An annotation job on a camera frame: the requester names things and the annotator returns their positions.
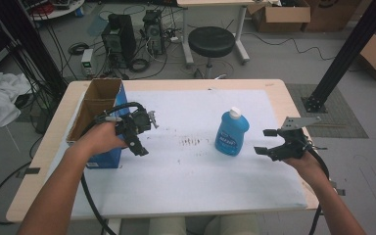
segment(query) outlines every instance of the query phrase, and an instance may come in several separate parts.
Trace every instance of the bottle label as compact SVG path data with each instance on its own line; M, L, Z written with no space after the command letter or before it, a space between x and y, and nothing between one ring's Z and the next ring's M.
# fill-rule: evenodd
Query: bottle label
M228 151L237 150L237 142L224 131L218 133L218 141L219 144Z

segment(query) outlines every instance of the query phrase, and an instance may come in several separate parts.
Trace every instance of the stool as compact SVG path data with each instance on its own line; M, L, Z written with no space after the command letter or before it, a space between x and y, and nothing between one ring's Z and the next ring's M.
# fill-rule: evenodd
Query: stool
M236 39L230 31L216 26L197 27L188 35L188 44L191 50L208 58L206 76L203 76L203 78L211 78L212 76L212 58L220 58L230 54L235 43Z

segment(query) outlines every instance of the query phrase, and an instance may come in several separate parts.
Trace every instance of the forearm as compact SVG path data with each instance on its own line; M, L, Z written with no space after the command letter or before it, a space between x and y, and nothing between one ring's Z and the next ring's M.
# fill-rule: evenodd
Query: forearm
M331 234L365 234L326 177L312 185L312 189L322 207Z
M18 234L66 234L80 177L89 158L69 148L32 203Z

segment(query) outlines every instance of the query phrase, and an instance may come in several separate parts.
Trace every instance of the dish soap bottle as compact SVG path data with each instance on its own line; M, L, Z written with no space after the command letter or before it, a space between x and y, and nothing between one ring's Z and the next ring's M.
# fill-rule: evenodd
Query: dish soap bottle
M216 149L223 154L237 156L243 147L244 133L249 127L249 122L241 115L240 109L232 107L221 117L215 138Z

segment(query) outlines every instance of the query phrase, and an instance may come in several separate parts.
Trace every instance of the desk leg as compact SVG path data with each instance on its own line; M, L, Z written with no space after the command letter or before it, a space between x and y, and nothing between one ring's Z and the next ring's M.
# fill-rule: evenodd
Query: desk leg
M118 235L120 233L121 218L110 218L108 225Z
M243 43L240 40L241 33L243 30L243 23L244 23L244 18L246 16L246 10L247 6L242 6L240 8L239 12L239 23L237 25L237 32L236 32L236 47L240 53L241 59L242 59L242 65L244 65L246 62L250 60L249 55L246 52L246 49L244 49Z
M182 26L182 48L184 50L184 55L185 55L185 65L187 67L193 66L194 65L194 59L192 58L191 54L191 49L189 48L188 44L188 23L187 23L187 11L188 8L184 8L182 11L182 21L183 21L183 26Z

